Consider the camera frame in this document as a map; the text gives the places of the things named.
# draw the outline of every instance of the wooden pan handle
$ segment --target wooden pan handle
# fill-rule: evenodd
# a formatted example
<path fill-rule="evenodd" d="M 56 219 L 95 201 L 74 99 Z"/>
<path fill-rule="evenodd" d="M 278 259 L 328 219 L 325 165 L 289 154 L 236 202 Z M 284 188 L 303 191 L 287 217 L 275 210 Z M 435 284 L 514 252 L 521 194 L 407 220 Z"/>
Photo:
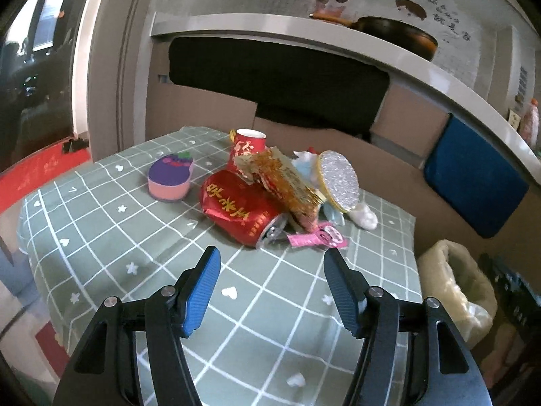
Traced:
<path fill-rule="evenodd" d="M 355 23 L 355 21 L 349 21 L 345 18 L 333 17 L 332 15 L 327 15 L 324 13 L 310 13 L 310 18 L 313 18 L 315 20 L 331 21 L 332 23 L 342 24 L 342 26 L 346 26 L 349 28 L 353 28 L 353 24 Z"/>

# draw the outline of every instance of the screw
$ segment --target screw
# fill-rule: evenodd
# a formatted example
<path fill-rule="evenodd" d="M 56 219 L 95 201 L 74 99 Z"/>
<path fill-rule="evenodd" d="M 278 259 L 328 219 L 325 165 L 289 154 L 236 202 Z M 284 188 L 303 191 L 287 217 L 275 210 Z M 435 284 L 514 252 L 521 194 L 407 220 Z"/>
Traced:
<path fill-rule="evenodd" d="M 426 305 L 428 305 L 429 307 L 433 309 L 437 309 L 439 308 L 440 303 L 439 303 L 439 300 L 437 300 L 436 298 L 427 298 Z"/>
<path fill-rule="evenodd" d="M 369 294 L 374 298 L 381 298 L 383 296 L 383 289 L 381 287 L 370 287 Z"/>
<path fill-rule="evenodd" d="M 177 290 L 172 285 L 166 285 L 165 287 L 162 287 L 160 293 L 167 298 L 174 295 L 176 291 Z"/>
<path fill-rule="evenodd" d="M 105 301 L 103 301 L 103 304 L 106 307 L 114 307 L 117 302 L 118 302 L 118 299 L 116 296 L 109 296 Z"/>

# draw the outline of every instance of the trash can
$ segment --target trash can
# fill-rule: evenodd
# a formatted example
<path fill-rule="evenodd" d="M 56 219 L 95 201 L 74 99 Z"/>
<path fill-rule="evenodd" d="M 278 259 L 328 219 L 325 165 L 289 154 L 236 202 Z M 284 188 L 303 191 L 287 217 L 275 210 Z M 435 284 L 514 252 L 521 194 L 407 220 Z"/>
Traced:
<path fill-rule="evenodd" d="M 448 240 L 427 250 L 417 260 L 417 269 L 423 297 L 440 300 L 472 349 L 489 332 L 496 315 L 489 279 L 464 246 Z"/>

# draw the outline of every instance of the silver glitter lid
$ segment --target silver glitter lid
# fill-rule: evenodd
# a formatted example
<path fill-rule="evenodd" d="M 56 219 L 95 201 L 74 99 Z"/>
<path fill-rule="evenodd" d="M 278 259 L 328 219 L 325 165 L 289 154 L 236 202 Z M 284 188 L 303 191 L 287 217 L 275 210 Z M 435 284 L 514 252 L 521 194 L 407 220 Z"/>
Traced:
<path fill-rule="evenodd" d="M 322 192 L 342 212 L 353 210 L 359 202 L 357 174 L 340 153 L 325 151 L 317 158 L 317 173 Z"/>

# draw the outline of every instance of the green checkered tablecloth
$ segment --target green checkered tablecloth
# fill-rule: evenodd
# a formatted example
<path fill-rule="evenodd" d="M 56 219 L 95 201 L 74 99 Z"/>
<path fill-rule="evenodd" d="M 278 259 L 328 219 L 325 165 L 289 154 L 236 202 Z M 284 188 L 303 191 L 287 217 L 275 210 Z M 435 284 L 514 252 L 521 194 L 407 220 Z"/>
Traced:
<path fill-rule="evenodd" d="M 285 241 L 243 247 L 204 217 L 199 188 L 228 158 L 229 137 L 202 127 L 134 146 L 72 171 L 31 193 L 21 211 L 21 249 L 55 330 L 71 354 L 97 307 L 110 295 L 150 296 L 193 267 L 203 250 L 220 249 L 222 271 L 201 327 L 183 341 L 202 402 L 209 406 L 339 406 L 362 341 L 344 329 L 323 273 L 319 248 Z M 190 192 L 178 203 L 149 196 L 147 171 L 163 154 L 188 150 Z M 347 220 L 350 267 L 398 298 L 421 301 L 413 256 L 415 218 L 368 192 L 376 230 Z M 399 337 L 389 404 L 398 404 L 406 338 Z M 155 404 L 144 333 L 137 356 L 145 405 Z"/>

